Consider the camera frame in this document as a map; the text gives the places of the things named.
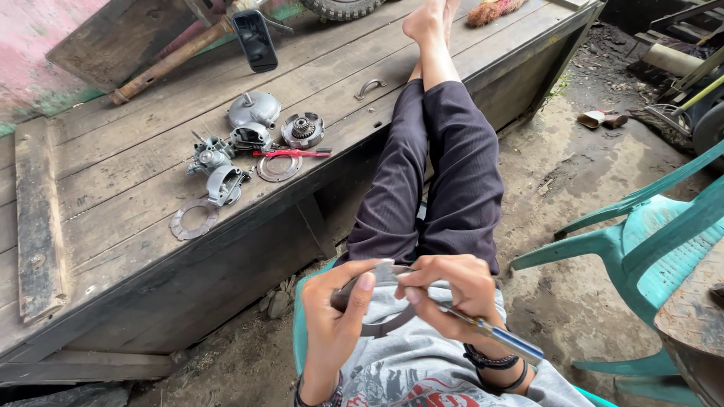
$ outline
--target dirt floor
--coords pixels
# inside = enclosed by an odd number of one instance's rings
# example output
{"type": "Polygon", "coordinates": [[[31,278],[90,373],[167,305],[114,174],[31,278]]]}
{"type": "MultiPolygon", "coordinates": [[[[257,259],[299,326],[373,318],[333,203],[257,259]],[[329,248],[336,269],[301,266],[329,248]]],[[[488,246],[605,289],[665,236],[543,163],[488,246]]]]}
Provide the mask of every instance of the dirt floor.
{"type": "MultiPolygon", "coordinates": [[[[625,54],[634,46],[630,38],[602,25],[592,30],[568,66],[566,96],[552,98],[532,122],[501,141],[506,193],[495,235],[502,269],[515,255],[550,242],[567,221],[689,160],[639,122],[589,130],[575,121],[591,109],[625,113],[643,107],[657,91],[637,85],[623,70],[625,54]]],[[[711,179],[697,175],[665,195],[690,200],[711,179]]],[[[668,406],[618,395],[612,376],[571,367],[574,360],[620,361],[660,348],[656,335],[620,299],[599,258],[503,272],[500,282],[510,328],[540,345],[572,383],[622,407],[668,406]]],[[[181,371],[137,390],[129,406],[161,406],[161,401],[166,407],[287,406],[296,378],[291,337],[292,307],[278,320],[246,312],[202,343],[181,371]]]]}

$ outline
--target fingernail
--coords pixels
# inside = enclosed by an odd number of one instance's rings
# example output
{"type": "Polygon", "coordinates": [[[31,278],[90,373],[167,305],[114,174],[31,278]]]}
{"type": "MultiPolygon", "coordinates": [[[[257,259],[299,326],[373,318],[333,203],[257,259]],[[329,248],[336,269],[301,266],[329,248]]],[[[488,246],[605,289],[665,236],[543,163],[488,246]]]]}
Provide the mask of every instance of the fingernail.
{"type": "Polygon", "coordinates": [[[370,272],[362,274],[359,281],[359,286],[365,291],[369,291],[374,287],[374,275],[370,272]]]}
{"type": "Polygon", "coordinates": [[[418,302],[420,302],[420,293],[418,293],[417,290],[412,287],[405,288],[405,297],[412,304],[417,304],[418,302]]]}

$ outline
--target person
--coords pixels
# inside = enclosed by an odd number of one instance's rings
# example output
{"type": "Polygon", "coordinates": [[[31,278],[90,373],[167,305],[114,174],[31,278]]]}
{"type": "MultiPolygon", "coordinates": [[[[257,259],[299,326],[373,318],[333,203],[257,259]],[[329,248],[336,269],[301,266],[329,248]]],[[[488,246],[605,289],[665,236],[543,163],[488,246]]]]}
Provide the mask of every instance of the person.
{"type": "Polygon", "coordinates": [[[492,278],[500,271],[492,232],[503,195],[497,136],[450,58],[459,3],[426,0],[403,21],[420,59],[395,105],[348,251],[302,289],[308,349],[297,407],[591,405],[548,361],[531,368],[431,300],[506,329],[492,278]],[[428,146],[434,176],[417,222],[428,146]],[[376,286],[369,271],[382,258],[415,271],[376,286]],[[346,311],[332,308],[334,290],[357,276],[346,311]],[[403,298],[416,318],[388,336],[360,337],[363,319],[390,319],[407,306],[403,298]]]}

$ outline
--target gray t-shirt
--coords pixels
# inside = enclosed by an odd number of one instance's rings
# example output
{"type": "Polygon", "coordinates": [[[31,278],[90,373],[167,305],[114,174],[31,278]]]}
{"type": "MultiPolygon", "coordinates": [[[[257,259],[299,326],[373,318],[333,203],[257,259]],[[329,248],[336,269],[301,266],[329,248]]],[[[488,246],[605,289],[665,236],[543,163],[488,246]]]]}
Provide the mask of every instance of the gray t-shirt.
{"type": "MultiPolygon", "coordinates": [[[[365,323],[388,320],[407,305],[394,297],[392,283],[379,283],[365,323]]],[[[451,301],[449,285],[429,288],[431,297],[451,301]]],[[[495,304],[505,321],[502,293],[495,304]]],[[[473,364],[463,357],[463,345],[443,338],[418,317],[377,339],[362,337],[342,367],[345,377],[342,407],[574,407],[592,406],[548,361],[538,365],[527,397],[500,397],[478,387],[473,364]]]]}

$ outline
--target tire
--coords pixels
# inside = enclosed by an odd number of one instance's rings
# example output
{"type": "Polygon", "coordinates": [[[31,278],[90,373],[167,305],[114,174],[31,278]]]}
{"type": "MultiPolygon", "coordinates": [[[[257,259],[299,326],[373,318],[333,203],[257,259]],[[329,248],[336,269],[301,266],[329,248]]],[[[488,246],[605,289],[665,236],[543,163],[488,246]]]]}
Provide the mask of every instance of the tire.
{"type": "Polygon", "coordinates": [[[322,17],[336,21],[362,18],[380,7],[384,0],[300,0],[307,9],[322,17]]]}
{"type": "MultiPolygon", "coordinates": [[[[696,154],[701,155],[724,140],[724,103],[714,106],[694,128],[691,138],[696,154]]],[[[724,173],[724,156],[717,158],[709,167],[724,173]]]]}

